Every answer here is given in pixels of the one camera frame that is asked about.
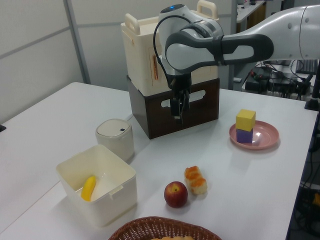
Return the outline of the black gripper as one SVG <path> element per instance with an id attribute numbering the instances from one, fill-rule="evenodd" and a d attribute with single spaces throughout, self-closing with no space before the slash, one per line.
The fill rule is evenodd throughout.
<path id="1" fill-rule="evenodd" d="M 173 90 L 174 96 L 170 99 L 171 115 L 174 119 L 183 124 L 183 113 L 190 108 L 190 87 L 192 85 L 191 73 L 179 75 L 167 75 L 168 87 Z"/>

